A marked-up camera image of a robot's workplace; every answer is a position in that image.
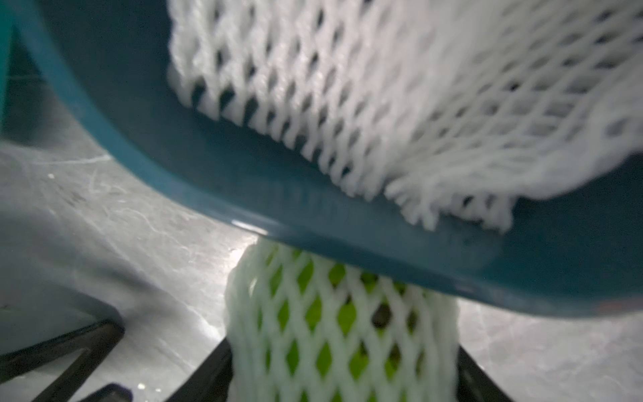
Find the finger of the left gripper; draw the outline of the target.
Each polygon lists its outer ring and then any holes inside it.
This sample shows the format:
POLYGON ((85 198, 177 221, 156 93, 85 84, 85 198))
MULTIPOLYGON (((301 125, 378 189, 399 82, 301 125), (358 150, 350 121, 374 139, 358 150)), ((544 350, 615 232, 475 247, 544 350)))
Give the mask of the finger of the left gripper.
POLYGON ((7 383, 59 358, 78 352, 78 358, 36 401, 68 401, 103 363, 125 335, 122 325, 103 320, 1 356, 1 382, 7 383))

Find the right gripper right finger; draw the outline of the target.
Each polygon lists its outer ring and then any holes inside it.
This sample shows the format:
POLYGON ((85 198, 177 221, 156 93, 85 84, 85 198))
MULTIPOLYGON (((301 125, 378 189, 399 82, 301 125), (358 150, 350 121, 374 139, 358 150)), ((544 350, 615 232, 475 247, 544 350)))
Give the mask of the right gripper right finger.
POLYGON ((458 402, 512 402, 462 347, 459 348, 457 366, 458 402))

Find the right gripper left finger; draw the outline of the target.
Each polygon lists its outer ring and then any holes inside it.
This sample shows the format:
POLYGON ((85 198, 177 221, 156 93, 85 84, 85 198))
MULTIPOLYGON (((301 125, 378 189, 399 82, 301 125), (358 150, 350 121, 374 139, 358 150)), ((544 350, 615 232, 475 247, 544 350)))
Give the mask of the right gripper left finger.
POLYGON ((167 402, 226 402, 233 377, 232 358, 224 338, 167 402))

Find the white foam net sleeve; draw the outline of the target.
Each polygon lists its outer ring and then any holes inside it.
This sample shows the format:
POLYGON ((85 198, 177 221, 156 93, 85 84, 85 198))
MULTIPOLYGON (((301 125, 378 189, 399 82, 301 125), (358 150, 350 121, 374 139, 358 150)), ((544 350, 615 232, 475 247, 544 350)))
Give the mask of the white foam net sleeve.
POLYGON ((232 401, 453 401, 455 298, 273 241, 225 292, 232 401))

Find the green custard apple front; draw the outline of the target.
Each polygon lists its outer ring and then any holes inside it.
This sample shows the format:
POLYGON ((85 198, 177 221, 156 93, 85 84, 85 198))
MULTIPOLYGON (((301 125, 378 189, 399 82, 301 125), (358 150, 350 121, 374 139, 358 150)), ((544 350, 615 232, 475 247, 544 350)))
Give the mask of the green custard apple front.
POLYGON ((260 400, 427 401, 426 291, 286 246, 261 253, 249 291, 260 400))

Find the grey foam net tray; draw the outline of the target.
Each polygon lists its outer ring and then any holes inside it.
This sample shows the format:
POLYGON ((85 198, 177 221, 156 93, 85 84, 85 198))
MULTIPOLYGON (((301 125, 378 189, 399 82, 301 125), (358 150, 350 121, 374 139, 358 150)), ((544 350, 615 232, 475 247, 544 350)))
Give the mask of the grey foam net tray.
POLYGON ((501 236, 427 231, 346 196, 265 136, 212 122, 167 86, 162 1, 10 1, 23 42, 76 119, 144 183, 199 213, 318 255, 497 308, 590 317, 642 308, 642 160, 517 206, 501 236))

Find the white foam net back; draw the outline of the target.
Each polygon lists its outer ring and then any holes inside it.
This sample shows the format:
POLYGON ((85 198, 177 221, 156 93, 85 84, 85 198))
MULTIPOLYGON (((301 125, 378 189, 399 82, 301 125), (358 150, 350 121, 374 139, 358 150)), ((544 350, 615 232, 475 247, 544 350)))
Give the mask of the white foam net back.
POLYGON ((186 107, 410 224, 502 232, 642 150, 639 1, 170 1, 186 107))

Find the teal plastic basket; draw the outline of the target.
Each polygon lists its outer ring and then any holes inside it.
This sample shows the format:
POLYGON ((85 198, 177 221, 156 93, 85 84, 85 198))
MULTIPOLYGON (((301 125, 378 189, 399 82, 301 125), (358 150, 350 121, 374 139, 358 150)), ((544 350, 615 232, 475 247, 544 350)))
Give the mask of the teal plastic basket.
POLYGON ((0 115, 3 118, 8 68, 13 41, 13 17, 5 1, 0 3, 0 115))

